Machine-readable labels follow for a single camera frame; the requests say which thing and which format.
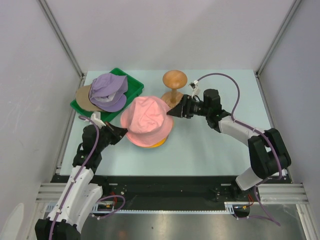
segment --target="pink hat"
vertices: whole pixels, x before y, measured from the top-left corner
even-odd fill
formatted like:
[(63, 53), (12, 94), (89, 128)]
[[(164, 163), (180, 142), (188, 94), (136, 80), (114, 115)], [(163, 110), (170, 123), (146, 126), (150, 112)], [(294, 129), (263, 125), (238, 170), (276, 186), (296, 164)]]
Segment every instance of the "pink hat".
[(121, 115), (121, 126), (128, 129), (127, 138), (139, 147), (151, 147), (165, 139), (173, 118), (170, 107), (156, 96), (138, 96)]

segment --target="green tray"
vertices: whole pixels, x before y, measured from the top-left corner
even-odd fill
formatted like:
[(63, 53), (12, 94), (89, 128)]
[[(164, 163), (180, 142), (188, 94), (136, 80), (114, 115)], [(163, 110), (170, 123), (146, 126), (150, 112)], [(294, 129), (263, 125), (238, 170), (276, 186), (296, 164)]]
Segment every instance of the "green tray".
[[(128, 80), (128, 91), (124, 93), (126, 96), (126, 103), (124, 107), (116, 112), (101, 112), (101, 120), (103, 122), (111, 122), (112, 119), (114, 119), (123, 109), (125, 109), (133, 100), (135, 97), (138, 97), (142, 93), (142, 89), (145, 87), (141, 82), (138, 80), (134, 79), (132, 76), (126, 74), (124, 71), (122, 71), (119, 68), (114, 68), (110, 73), (118, 76), (127, 76)], [(91, 114), (93, 113), (92, 111), (86, 111), (83, 110), (76, 100), (73, 100), (70, 102), (70, 106), (79, 114), (91, 117)]]

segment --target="tabletop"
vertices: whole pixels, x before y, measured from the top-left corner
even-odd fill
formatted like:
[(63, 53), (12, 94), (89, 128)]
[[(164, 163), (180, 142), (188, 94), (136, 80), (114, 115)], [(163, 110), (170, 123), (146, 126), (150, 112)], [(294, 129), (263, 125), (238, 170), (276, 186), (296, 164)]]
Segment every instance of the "tabletop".
[[(167, 70), (124, 70), (127, 74), (144, 84), (141, 96), (161, 96), (170, 91), (162, 81)], [(84, 85), (106, 71), (89, 71)], [(223, 73), (234, 78), (240, 88), (240, 101), (235, 117), (254, 127), (269, 129), (267, 113), (259, 91), (253, 70), (184, 70), (188, 83), (179, 91), (191, 94), (188, 84), (209, 73)], [(236, 99), (237, 89), (234, 83), (223, 76), (209, 76), (199, 82), (203, 91), (217, 89), (221, 97), (222, 108), (231, 112)], [(61, 175), (69, 175), (78, 145), (82, 142), (83, 128), (88, 125), (76, 114), (67, 147), (64, 153)], [(120, 125), (121, 113), (111, 121)], [(211, 129), (205, 117), (194, 116), (191, 119), (174, 118), (174, 127), (160, 147), (141, 148), (124, 137), (116, 145), (108, 146), (103, 152), (102, 161), (96, 175), (106, 176), (225, 176), (240, 175), (250, 166), (249, 151), (241, 142), (231, 136)]]

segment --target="hat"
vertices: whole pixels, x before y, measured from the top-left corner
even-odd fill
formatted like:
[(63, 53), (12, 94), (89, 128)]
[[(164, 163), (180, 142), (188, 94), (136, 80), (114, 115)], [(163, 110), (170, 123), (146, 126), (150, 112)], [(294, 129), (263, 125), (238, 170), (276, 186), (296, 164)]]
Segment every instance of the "hat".
[(170, 107), (156, 96), (138, 96), (121, 115), (127, 138), (140, 147), (151, 147), (166, 139), (173, 127)]
[(75, 99), (78, 105), (90, 112), (117, 112), (126, 104), (127, 76), (105, 73), (92, 81), (91, 85), (78, 89)]

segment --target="purple cap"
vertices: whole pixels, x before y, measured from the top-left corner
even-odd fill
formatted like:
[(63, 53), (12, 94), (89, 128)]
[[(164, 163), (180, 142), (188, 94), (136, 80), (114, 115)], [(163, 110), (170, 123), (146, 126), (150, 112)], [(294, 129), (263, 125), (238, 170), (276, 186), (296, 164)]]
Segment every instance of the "purple cap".
[(105, 73), (93, 80), (89, 92), (90, 102), (107, 112), (117, 112), (126, 104), (127, 76)]

